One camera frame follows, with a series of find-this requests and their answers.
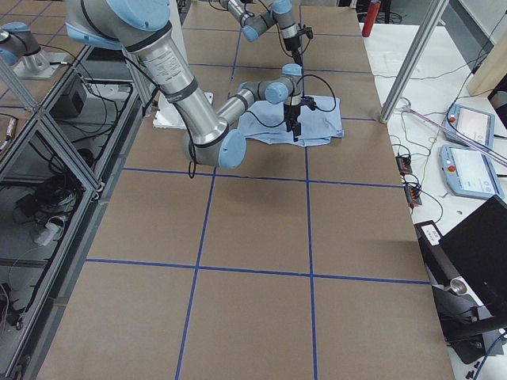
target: blue tape line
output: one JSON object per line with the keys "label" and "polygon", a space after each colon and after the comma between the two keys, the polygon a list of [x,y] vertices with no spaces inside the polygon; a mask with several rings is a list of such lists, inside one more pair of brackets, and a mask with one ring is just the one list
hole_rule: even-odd
{"label": "blue tape line", "polygon": [[[86,262],[90,263],[104,263],[104,264],[119,264],[119,265],[139,265],[145,267],[164,267],[176,269],[196,269],[195,265],[190,264],[173,264],[173,263],[160,263],[155,261],[136,261],[136,260],[117,260],[117,259],[101,259],[101,258],[87,258]],[[345,281],[366,281],[369,283],[405,283],[409,285],[431,285],[429,281],[421,281],[417,279],[384,279],[379,277],[359,277],[353,275],[327,275],[314,273],[298,273],[298,272],[283,272],[283,271],[269,271],[262,269],[248,269],[248,268],[228,268],[228,267],[214,267],[211,265],[199,266],[199,270],[210,272],[234,272],[234,273],[251,273],[254,275],[271,275],[271,276],[291,276],[291,277],[314,277],[316,279],[339,279]]]}
{"label": "blue tape line", "polygon": [[51,44],[51,42],[55,39],[55,37],[57,37],[57,36],[61,36],[60,32],[62,31],[62,29],[63,29],[63,28],[65,28],[65,24],[63,24],[63,25],[60,27],[60,29],[58,29],[58,30],[56,31],[56,34],[55,34],[53,37],[51,37],[51,39],[48,41],[47,45]]}
{"label": "blue tape line", "polygon": [[[220,63],[189,63],[190,66],[202,66],[202,67],[232,67],[240,69],[253,69],[253,70],[279,70],[279,67],[260,67],[260,66],[247,66],[247,65],[225,65]],[[335,70],[335,69],[306,69],[306,71],[312,71],[317,73],[342,73],[342,74],[372,74],[370,71],[357,71],[357,70]]]}
{"label": "blue tape line", "polygon": [[[123,168],[128,172],[145,172],[145,173],[163,173],[163,174],[185,174],[189,175],[189,172],[179,170],[162,170],[162,169],[143,169],[143,168]],[[196,176],[212,177],[213,173],[196,173]]]}
{"label": "blue tape line", "polygon": [[310,198],[310,166],[308,164],[308,149],[304,148],[304,162],[307,182],[307,227],[308,227],[308,260],[310,264],[310,302],[311,302],[311,342],[314,360],[314,380],[318,380],[317,361],[317,329],[315,327],[315,285],[314,285],[314,254],[311,233],[311,198]]}
{"label": "blue tape line", "polygon": [[16,8],[17,6],[19,6],[21,4],[23,0],[19,0],[15,6],[13,6],[11,9],[9,9],[6,13],[4,13],[3,15],[0,15],[0,20],[3,19],[5,16],[17,16],[15,14],[11,15],[10,12],[12,12],[12,10],[14,8]]}
{"label": "blue tape line", "polygon": [[[145,172],[145,173],[162,173],[162,174],[183,174],[188,175],[188,172],[178,171],[178,170],[162,170],[162,169],[142,169],[142,168],[123,168],[125,171],[130,172]],[[232,179],[244,179],[244,180],[261,180],[261,181],[283,181],[283,182],[310,182],[311,184],[342,184],[345,186],[365,186],[371,188],[403,188],[400,184],[366,184],[361,182],[346,182],[339,180],[303,180],[299,178],[277,178],[277,177],[249,177],[249,176],[239,176],[236,174],[212,174],[212,173],[196,173],[197,176],[204,177],[222,177],[222,178],[232,178]]]}
{"label": "blue tape line", "polygon": [[236,174],[217,174],[217,177],[222,178],[237,178],[237,179],[244,179],[244,180],[263,180],[263,181],[283,181],[283,182],[306,182],[306,180],[303,179],[297,179],[297,178],[276,178],[276,177],[250,177],[250,176],[239,176]]}
{"label": "blue tape line", "polygon": [[347,281],[366,281],[369,283],[406,283],[409,285],[431,285],[429,281],[421,281],[416,279],[382,279],[375,277],[357,277],[350,275],[319,275],[315,274],[317,279],[344,279]]}
{"label": "blue tape line", "polygon": [[312,184],[343,184],[347,186],[365,186],[370,188],[403,188],[400,184],[366,184],[362,182],[344,182],[337,180],[308,180]]}
{"label": "blue tape line", "polygon": [[202,233],[200,235],[199,252],[197,254],[196,268],[193,273],[192,289],[190,291],[190,299],[189,299],[189,307],[187,308],[187,314],[185,317],[185,327],[183,328],[183,336],[181,337],[180,355],[177,358],[176,374],[174,375],[175,380],[179,380],[179,378],[180,378],[181,365],[183,363],[183,354],[185,352],[185,342],[187,339],[187,333],[189,331],[190,315],[192,313],[193,296],[196,292],[197,275],[199,274],[200,257],[203,252],[204,238],[206,236],[206,227],[208,226],[208,216],[209,216],[209,211],[212,206],[213,188],[215,187],[215,173],[216,173],[216,168],[213,170],[212,183],[210,184],[210,187],[209,187],[208,205],[206,206],[206,213],[204,214],[203,229],[202,229]]}
{"label": "blue tape line", "polygon": [[[237,32],[237,29],[217,29],[217,28],[194,28],[184,27],[183,30],[200,30],[205,32]],[[266,31],[264,34],[278,34],[278,32]],[[361,34],[346,34],[346,33],[315,33],[314,36],[329,36],[329,37],[362,37]]]}
{"label": "blue tape line", "polygon": [[218,28],[193,28],[193,27],[184,27],[183,30],[203,30],[205,32],[241,32],[241,29],[218,29]]}
{"label": "blue tape line", "polygon": [[213,267],[213,266],[199,266],[199,269],[202,271],[251,273],[254,275],[310,277],[310,275],[308,273],[267,271],[267,270],[261,270],[261,269],[227,268],[227,267]]}
{"label": "blue tape line", "polygon": [[33,24],[39,17],[42,16],[42,13],[51,6],[52,2],[48,2],[48,4],[39,12],[39,14],[36,14],[33,20],[30,21],[29,26]]}
{"label": "blue tape line", "polygon": [[238,42],[236,43],[236,51],[234,53],[234,62],[232,63],[232,71],[231,71],[231,80],[234,78],[234,73],[236,72],[236,63],[238,63],[238,56],[239,56],[239,43],[241,42],[241,30],[238,34]]}
{"label": "blue tape line", "polygon": [[371,117],[341,117],[342,120],[355,120],[355,121],[377,121]]}
{"label": "blue tape line", "polygon": [[57,17],[57,18],[65,18],[65,16],[56,16],[54,14],[17,14],[17,13],[7,13],[3,16],[16,16],[16,17]]}
{"label": "blue tape line", "polygon": [[171,263],[158,263],[153,261],[134,261],[134,260],[114,260],[114,259],[94,259],[87,258],[89,263],[106,263],[106,264],[121,264],[121,265],[140,265],[144,267],[168,267],[168,268],[182,268],[182,269],[195,269],[195,265],[187,264],[171,264]]}

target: brown cardboard surface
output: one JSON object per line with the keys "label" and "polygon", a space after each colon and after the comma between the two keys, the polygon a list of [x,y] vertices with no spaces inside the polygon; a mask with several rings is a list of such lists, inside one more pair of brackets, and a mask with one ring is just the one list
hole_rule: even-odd
{"label": "brown cardboard surface", "polygon": [[312,180],[401,184],[387,126],[375,121],[342,120],[343,139],[308,148]]}
{"label": "brown cardboard surface", "polygon": [[[225,103],[229,92],[231,68],[191,66],[200,88],[213,92],[213,107],[218,109]],[[153,115],[146,118],[139,128],[135,142],[126,162],[127,167],[143,169],[187,171],[189,160],[183,155],[183,130],[153,127]],[[210,173],[210,166],[198,165],[197,172]]]}
{"label": "brown cardboard surface", "polygon": [[216,66],[190,65],[190,70],[197,78],[204,92],[213,93],[213,108],[218,110],[228,98],[232,68]]}
{"label": "brown cardboard surface", "polygon": [[315,273],[428,280],[403,190],[311,184]]}
{"label": "brown cardboard surface", "polygon": [[[155,128],[154,114],[143,120],[125,166],[138,169],[186,172],[189,160],[183,155],[184,130]],[[198,165],[198,173],[211,173],[211,166]]]}
{"label": "brown cardboard surface", "polygon": [[170,378],[193,271],[86,263],[39,380]]}
{"label": "brown cardboard surface", "polygon": [[239,32],[185,29],[183,37],[189,63],[229,67],[234,63]]}
{"label": "brown cardboard surface", "polygon": [[239,67],[271,67],[281,70],[283,65],[294,63],[290,56],[285,55],[286,51],[282,49],[282,46],[280,46],[276,32],[267,32],[254,42],[248,42],[242,36],[236,65]]}
{"label": "brown cardboard surface", "polygon": [[35,16],[19,16],[19,15],[11,15],[9,13],[2,17],[2,25],[17,21],[24,22],[25,24],[29,25],[35,19],[36,19]]}
{"label": "brown cardboard surface", "polygon": [[304,148],[286,144],[268,145],[247,139],[246,156],[236,169],[218,169],[219,174],[244,177],[306,178]]}
{"label": "brown cardboard surface", "polygon": [[181,380],[313,378],[308,279],[199,272]]}
{"label": "brown cardboard surface", "polygon": [[89,257],[195,264],[210,183],[123,171]]}
{"label": "brown cardboard surface", "polygon": [[[213,6],[222,9],[220,4],[213,4]],[[189,14],[183,22],[183,29],[230,29],[239,31],[239,23],[230,13],[210,8],[208,2],[192,2]]]}
{"label": "brown cardboard surface", "polygon": [[[380,101],[372,75],[313,70],[306,70],[305,73],[316,74],[329,82],[335,96],[341,99],[342,118],[375,119],[379,114]],[[308,95],[330,95],[326,85],[316,78],[305,78],[304,83]]]}
{"label": "brown cardboard surface", "polygon": [[30,25],[30,29],[34,33],[56,34],[64,25],[65,19],[63,17],[38,17]]}
{"label": "brown cardboard surface", "polygon": [[65,2],[51,2],[51,5],[42,13],[44,16],[61,16],[67,15]]}
{"label": "brown cardboard surface", "polygon": [[243,82],[270,81],[278,79],[281,75],[281,67],[272,69],[236,67],[229,92],[231,95],[237,93],[239,85]]}
{"label": "brown cardboard surface", "polygon": [[453,379],[430,286],[315,279],[320,380]]}
{"label": "brown cardboard surface", "polygon": [[343,70],[370,73],[370,63],[361,38],[316,36],[304,54],[305,70]]}
{"label": "brown cardboard surface", "polygon": [[217,177],[201,262],[307,272],[305,184]]}
{"label": "brown cardboard surface", "polygon": [[299,9],[303,23],[311,26],[316,34],[361,35],[355,9],[326,7],[316,10],[314,6],[300,6]]}
{"label": "brown cardboard surface", "polygon": [[0,16],[8,13],[16,4],[18,4],[18,0],[2,0],[0,2]]}
{"label": "brown cardboard surface", "polygon": [[31,14],[38,15],[45,8],[50,5],[51,2],[36,2],[34,0],[23,0],[16,7],[14,7],[11,14]]}

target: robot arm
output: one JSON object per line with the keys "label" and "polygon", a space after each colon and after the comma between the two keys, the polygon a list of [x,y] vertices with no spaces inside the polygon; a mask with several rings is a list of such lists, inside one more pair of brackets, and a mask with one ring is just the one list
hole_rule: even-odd
{"label": "robot arm", "polygon": [[242,26],[242,33],[249,42],[254,42],[261,34],[275,24],[280,28],[280,34],[284,39],[285,49],[291,52],[294,62],[303,65],[301,59],[300,37],[306,34],[313,38],[311,28],[301,29],[292,14],[291,0],[275,0],[264,13],[255,16],[246,9],[247,0],[219,0],[220,5],[228,10]]}
{"label": "robot arm", "polygon": [[0,28],[0,56],[9,65],[23,58],[27,70],[38,72],[49,67],[49,60],[30,28],[22,22],[11,22]]}
{"label": "robot arm", "polygon": [[272,99],[271,92],[273,100],[284,101],[299,79],[283,74],[278,81],[245,85],[216,112],[171,39],[169,15],[168,0],[67,0],[67,32],[84,44],[132,53],[185,121],[191,137],[186,155],[196,152],[200,164],[235,168],[246,140],[230,126],[256,100]]}

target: wires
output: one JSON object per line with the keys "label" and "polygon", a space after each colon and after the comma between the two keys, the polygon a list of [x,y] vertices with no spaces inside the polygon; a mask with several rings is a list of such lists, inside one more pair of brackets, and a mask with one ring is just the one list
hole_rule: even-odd
{"label": "wires", "polygon": [[[410,164],[412,154],[410,153],[409,148],[407,148],[406,146],[404,146],[401,143],[391,144],[391,145],[398,146],[398,153],[397,153],[398,157],[402,157],[402,158],[406,159],[408,164]],[[399,154],[399,147],[404,148],[407,151],[407,153],[406,154]],[[435,223],[437,224],[440,220],[442,220],[442,218],[444,217],[444,206],[442,206],[442,203],[437,198],[435,198],[434,196],[432,196],[428,192],[425,192],[422,189],[422,182],[419,181],[419,178],[413,173],[403,172],[401,170],[400,170],[400,175],[402,176],[402,184],[409,188],[410,195],[414,198],[414,203],[409,203],[410,213],[412,214],[412,212],[414,210],[415,200],[419,199],[421,197],[421,194],[425,194],[426,196],[429,196],[432,200],[434,200],[436,202],[436,204],[438,204],[438,207],[440,208],[440,215],[439,215],[438,219],[435,221]],[[406,179],[407,177],[412,177],[413,180],[407,180]]]}
{"label": "wires", "polygon": [[276,128],[276,127],[279,127],[280,125],[282,125],[283,123],[285,123],[285,120],[282,120],[280,121],[277,125],[268,125],[266,123],[263,123],[257,115],[255,115],[253,112],[251,111],[245,111],[245,113],[249,113],[251,114],[263,127],[266,127],[266,128]]}
{"label": "wires", "polygon": [[[482,57],[486,57],[488,55],[488,53],[484,53],[483,55],[480,56],[480,58]],[[423,77],[423,78],[411,78],[410,80],[413,80],[413,81],[425,81],[427,79],[438,79],[438,78],[442,78],[443,76],[445,75],[449,75],[449,74],[453,74],[455,73],[456,71],[460,70],[460,69],[463,69],[464,67],[468,66],[469,63],[472,63],[474,61],[476,61],[477,59],[471,59],[470,61],[466,62],[464,65],[461,65],[460,67],[457,67],[455,68],[454,70],[451,70],[451,71],[447,71],[445,73],[442,73],[442,74],[439,74],[439,75],[436,75],[434,77]],[[396,78],[397,75],[380,75],[380,74],[374,74],[373,75],[374,77],[380,77],[380,78]]]}
{"label": "wires", "polygon": [[210,6],[211,8],[213,8],[214,10],[220,10],[220,11],[222,11],[222,12],[228,12],[228,10],[227,10],[227,9],[221,9],[221,8],[217,8],[216,6],[214,6],[214,5],[212,4],[212,0],[208,0],[208,4],[209,4],[209,6]]}
{"label": "wires", "polygon": [[490,347],[488,348],[488,351],[486,351],[486,354],[484,355],[484,359],[482,360],[481,364],[478,366],[478,369],[477,369],[477,372],[475,372],[475,376],[474,376],[474,380],[477,380],[478,379],[478,374],[481,373],[481,369],[482,367],[484,366],[484,363],[486,362],[486,360],[488,359],[488,357],[490,356],[491,352],[493,351],[493,348],[500,342],[502,341],[503,339],[505,339],[507,337],[507,332],[504,332],[503,334],[501,334],[491,345]]}
{"label": "wires", "polygon": [[326,85],[326,87],[329,89],[329,91],[331,92],[331,97],[333,97],[334,105],[333,105],[333,107],[331,109],[322,109],[322,108],[319,108],[318,106],[315,106],[315,107],[319,111],[322,111],[322,112],[332,112],[332,111],[334,111],[336,109],[336,107],[337,107],[337,102],[336,102],[336,96],[334,95],[334,91],[331,88],[331,85],[324,78],[321,78],[321,77],[319,77],[318,75],[315,75],[315,74],[305,74],[305,75],[302,75],[301,78],[298,79],[296,85],[298,85],[306,77],[317,78],[319,81],[321,81],[322,83],[324,83]]}
{"label": "wires", "polygon": [[442,203],[439,202],[439,200],[437,198],[435,198],[434,196],[432,196],[431,194],[429,194],[428,192],[425,192],[424,190],[421,189],[421,193],[423,194],[426,194],[427,196],[429,196],[432,200],[434,200],[436,202],[436,204],[438,204],[438,207],[440,208],[440,216],[438,217],[438,219],[435,221],[435,224],[437,224],[440,220],[442,220],[442,218],[444,217],[444,206],[442,206]]}
{"label": "wires", "polygon": [[[386,14],[384,12],[379,12],[377,15],[377,22],[385,22]],[[389,12],[389,24],[400,25],[403,23],[403,16],[396,12]]]}
{"label": "wires", "polygon": [[9,113],[3,113],[3,112],[0,112],[0,115],[2,115],[2,116],[6,116],[6,117],[12,117],[13,119],[19,120],[19,118],[17,118],[17,117],[16,117],[16,116],[14,116],[14,115],[10,115]]}

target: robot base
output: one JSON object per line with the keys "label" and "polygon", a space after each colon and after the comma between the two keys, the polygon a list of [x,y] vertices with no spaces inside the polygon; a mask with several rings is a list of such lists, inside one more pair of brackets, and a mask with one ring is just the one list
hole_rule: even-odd
{"label": "robot base", "polygon": [[[67,58],[67,53],[51,53],[46,51],[49,62],[62,62]],[[39,73],[34,73],[26,69],[25,64],[21,60],[15,67],[14,73],[22,79],[49,79],[58,70],[60,65],[50,65],[47,69]]]}

